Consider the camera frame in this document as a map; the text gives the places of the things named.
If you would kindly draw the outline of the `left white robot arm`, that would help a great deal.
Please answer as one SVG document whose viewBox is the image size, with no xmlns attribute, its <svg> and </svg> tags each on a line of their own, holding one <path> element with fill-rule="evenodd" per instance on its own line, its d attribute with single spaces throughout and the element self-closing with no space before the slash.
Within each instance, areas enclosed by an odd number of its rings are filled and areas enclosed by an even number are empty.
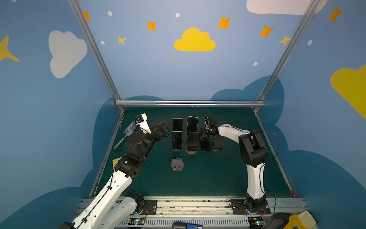
<svg viewBox="0 0 366 229">
<path fill-rule="evenodd" d="M 117 206 L 113 205 L 120 195 L 132 184 L 145 166 L 145 161 L 155 142 L 169 135 L 167 119 L 137 124 L 141 129 L 131 134 L 125 143 L 127 150 L 118 160 L 113 172 L 103 189 L 91 204 L 72 222 L 64 222 L 62 229 L 114 229 L 125 218 L 143 210 L 144 196 L 131 191 Z"/>
</svg>

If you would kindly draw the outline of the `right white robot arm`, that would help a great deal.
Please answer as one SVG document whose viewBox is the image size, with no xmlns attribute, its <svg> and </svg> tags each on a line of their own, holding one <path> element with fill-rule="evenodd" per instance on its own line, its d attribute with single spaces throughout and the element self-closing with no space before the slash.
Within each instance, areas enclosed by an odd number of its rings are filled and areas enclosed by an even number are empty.
<svg viewBox="0 0 366 229">
<path fill-rule="evenodd" d="M 219 123 L 202 128 L 200 137 L 218 140 L 220 146 L 222 137 L 239 144 L 240 156 L 247 168 L 245 211 L 248 214 L 271 213 L 264 188 L 264 169 L 268 151 L 260 132 L 242 130 L 230 124 Z"/>
</svg>

